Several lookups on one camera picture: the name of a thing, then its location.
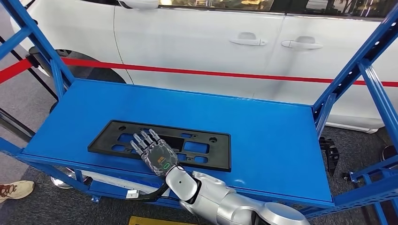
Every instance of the sneaker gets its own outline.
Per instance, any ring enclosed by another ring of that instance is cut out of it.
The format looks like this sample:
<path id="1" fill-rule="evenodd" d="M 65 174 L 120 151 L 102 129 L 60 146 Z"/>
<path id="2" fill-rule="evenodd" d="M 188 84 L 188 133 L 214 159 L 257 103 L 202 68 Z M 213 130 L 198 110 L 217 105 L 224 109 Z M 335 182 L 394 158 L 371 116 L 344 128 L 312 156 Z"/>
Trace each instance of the sneaker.
<path id="1" fill-rule="evenodd" d="M 20 180 L 11 184 L 0 184 L 0 203 L 8 198 L 20 199 L 32 193 L 35 183 L 28 180 Z"/>

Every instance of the blue cart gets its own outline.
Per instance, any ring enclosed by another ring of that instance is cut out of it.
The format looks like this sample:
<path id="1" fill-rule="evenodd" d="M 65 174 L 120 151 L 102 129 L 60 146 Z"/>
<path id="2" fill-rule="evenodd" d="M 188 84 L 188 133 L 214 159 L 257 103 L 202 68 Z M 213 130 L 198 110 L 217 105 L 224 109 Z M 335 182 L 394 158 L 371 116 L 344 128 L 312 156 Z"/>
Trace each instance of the blue cart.
<path id="1" fill-rule="evenodd" d="M 230 172 L 190 167 L 187 170 L 217 177 L 254 199 L 300 205 L 307 218 L 374 204 L 381 223 L 387 224 L 379 203 L 386 200 L 391 200 L 398 212 L 398 176 L 390 169 L 398 164 L 398 156 L 351 172 L 352 182 L 363 179 L 366 185 L 332 196 L 319 146 L 333 104 L 360 75 L 397 146 L 398 116 L 372 63 L 398 35 L 398 5 L 314 105 L 301 105 L 76 79 L 21 3 L 1 3 L 21 30 L 0 46 L 0 59 L 29 37 L 54 75 L 59 102 L 36 134 L 16 126 L 30 140 L 26 148 L 0 138 L 0 150 L 92 195 L 94 202 L 101 196 L 125 199 L 134 185 L 156 189 L 162 184 L 141 160 L 87 150 L 110 120 L 123 120 L 229 134 Z M 1 122 L 7 123 L 4 114 Z M 76 179 L 54 166 L 74 169 Z M 372 182 L 375 174 L 383 178 Z M 86 185 L 83 175 L 95 179 Z M 173 197 L 176 196 L 170 193 L 169 198 L 154 203 L 178 208 Z"/>

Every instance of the blue tabletop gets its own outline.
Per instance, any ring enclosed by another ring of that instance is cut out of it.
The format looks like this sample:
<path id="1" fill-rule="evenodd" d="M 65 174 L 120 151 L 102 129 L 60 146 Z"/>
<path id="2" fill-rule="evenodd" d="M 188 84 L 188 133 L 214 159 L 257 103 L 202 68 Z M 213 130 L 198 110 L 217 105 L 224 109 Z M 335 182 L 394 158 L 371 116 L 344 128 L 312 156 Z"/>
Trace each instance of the blue tabletop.
<path id="1" fill-rule="evenodd" d="M 140 160 L 87 151 L 110 120 L 228 133 L 231 172 L 195 170 L 243 192 L 332 202 L 304 105 L 78 79 L 23 154 L 152 174 Z"/>

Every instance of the green light indicator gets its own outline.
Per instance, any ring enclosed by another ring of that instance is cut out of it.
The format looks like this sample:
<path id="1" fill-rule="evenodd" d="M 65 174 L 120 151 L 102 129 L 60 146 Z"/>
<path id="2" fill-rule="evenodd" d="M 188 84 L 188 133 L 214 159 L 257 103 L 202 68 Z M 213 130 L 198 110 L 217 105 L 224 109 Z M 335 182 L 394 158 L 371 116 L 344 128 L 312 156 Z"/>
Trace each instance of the green light indicator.
<path id="1" fill-rule="evenodd" d="M 163 166 L 163 169 L 167 169 L 167 168 L 169 168 L 170 167 L 170 163 L 166 163 L 164 166 Z"/>

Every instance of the red stripe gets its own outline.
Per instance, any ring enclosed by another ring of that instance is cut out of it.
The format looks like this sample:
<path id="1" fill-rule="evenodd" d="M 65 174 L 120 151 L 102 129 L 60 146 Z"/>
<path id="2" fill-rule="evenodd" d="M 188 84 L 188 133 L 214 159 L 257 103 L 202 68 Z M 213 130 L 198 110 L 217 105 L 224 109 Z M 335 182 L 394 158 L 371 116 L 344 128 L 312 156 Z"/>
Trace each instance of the red stripe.
<path id="1" fill-rule="evenodd" d="M 12 66 L 5 68 L 4 70 L 0 71 L 0 83 L 11 79 L 21 72 L 29 69 L 31 66 L 32 64 L 27 59 L 23 59 Z"/>
<path id="2" fill-rule="evenodd" d="M 153 72 L 228 76 L 228 77 L 254 78 L 254 79 L 266 79 L 266 80 L 277 80 L 277 81 L 301 81 L 301 82 L 315 82 L 315 83 L 331 83 L 333 81 L 333 79 L 327 79 L 327 78 L 255 75 L 255 74 L 238 74 L 238 73 L 212 72 L 212 71 L 201 71 L 201 70 L 190 70 L 190 69 L 173 69 L 173 68 L 164 68 L 164 67 L 148 67 L 148 66 L 119 64 L 111 62 L 98 62 L 93 60 L 78 60 L 70 58 L 62 58 L 62 60 L 67 65 L 82 66 L 82 67 L 132 69 L 132 70 L 153 71 Z M 384 87 L 398 87 L 398 82 L 391 81 L 391 82 L 382 82 L 382 83 Z M 354 84 L 366 85 L 364 81 L 355 81 Z"/>

